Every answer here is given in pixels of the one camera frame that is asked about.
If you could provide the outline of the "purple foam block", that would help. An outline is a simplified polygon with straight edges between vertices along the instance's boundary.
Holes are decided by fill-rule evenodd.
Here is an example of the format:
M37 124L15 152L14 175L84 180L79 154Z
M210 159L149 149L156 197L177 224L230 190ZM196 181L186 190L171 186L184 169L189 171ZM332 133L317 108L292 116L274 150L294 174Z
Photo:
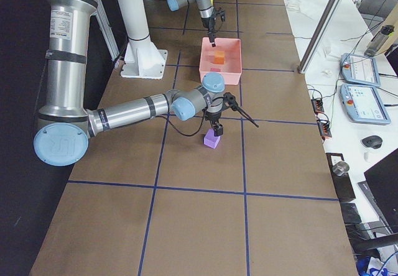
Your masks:
M215 136L213 129L209 129L203 138L203 144L212 149L216 149L220 140L221 136Z

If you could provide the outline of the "orange foam block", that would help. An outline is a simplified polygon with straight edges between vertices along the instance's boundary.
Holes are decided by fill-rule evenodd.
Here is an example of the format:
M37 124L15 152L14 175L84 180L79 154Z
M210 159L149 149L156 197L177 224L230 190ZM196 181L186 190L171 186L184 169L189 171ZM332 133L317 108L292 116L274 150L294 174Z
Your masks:
M213 63L217 65L224 65L225 52L223 50L216 50L213 56Z

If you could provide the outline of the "pink plastic bin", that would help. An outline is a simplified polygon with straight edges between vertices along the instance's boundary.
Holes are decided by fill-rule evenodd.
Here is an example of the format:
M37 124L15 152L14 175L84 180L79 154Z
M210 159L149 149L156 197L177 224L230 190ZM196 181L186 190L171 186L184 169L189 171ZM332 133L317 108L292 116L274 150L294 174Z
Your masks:
M216 38L213 47L209 39L202 38L200 79L209 72L220 73L226 85L237 85L242 74L241 40Z

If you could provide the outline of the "lower teach pendant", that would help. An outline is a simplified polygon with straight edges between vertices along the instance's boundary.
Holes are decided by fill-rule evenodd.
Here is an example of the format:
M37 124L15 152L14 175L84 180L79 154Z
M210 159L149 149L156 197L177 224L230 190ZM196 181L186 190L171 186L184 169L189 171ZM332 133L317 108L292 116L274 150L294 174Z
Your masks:
M391 119L374 86L343 83L340 98L348 117L356 123L388 125Z

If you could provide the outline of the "teach pendant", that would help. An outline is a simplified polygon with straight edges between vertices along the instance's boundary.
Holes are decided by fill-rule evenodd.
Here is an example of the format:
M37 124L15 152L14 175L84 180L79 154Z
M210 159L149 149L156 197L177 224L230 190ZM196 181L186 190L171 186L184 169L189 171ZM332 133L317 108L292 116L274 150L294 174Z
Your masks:
M343 83L340 98L348 117L356 123L388 125L391 119L374 86Z
M381 81L374 57L344 53L340 65L343 79L348 83L380 87Z

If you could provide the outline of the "upper teach pendant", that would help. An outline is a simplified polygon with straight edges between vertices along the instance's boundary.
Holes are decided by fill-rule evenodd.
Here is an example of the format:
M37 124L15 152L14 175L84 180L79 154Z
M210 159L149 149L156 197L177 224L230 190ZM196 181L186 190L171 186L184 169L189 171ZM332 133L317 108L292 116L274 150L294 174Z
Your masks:
M343 79L348 83L380 87L381 81L374 57L344 53L340 65Z

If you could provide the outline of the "black computer mouse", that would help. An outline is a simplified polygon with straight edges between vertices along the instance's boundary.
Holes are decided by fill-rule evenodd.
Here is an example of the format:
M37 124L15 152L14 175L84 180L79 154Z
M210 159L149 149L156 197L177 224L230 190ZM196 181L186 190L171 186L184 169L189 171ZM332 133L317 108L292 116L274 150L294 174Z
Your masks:
M382 146L383 139L377 135L367 136L361 140L361 143L367 148L379 149Z

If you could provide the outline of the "clear water bottle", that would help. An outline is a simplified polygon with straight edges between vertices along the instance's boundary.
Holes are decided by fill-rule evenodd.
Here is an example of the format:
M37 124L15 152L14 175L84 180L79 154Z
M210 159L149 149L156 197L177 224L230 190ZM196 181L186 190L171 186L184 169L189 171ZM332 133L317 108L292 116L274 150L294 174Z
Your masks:
M393 32L394 32L393 25L382 26L368 44L366 51L364 52L365 56L369 57L375 56L377 51L382 47L382 45L386 42L386 40L393 34Z

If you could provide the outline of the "aluminium frame post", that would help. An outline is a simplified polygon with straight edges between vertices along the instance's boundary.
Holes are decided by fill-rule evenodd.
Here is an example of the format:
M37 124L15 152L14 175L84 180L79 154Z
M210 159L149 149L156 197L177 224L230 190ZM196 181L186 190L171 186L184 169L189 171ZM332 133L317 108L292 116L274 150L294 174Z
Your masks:
M318 22L318 25L313 33L313 36L308 44L308 47L304 53L304 56L298 66L298 72L300 74L304 74L307 71L313 57L315 56L315 53L317 52L318 46L320 45L322 38L332 21L333 15L340 5L340 2L341 0L328 1L325 10L323 11L323 14Z

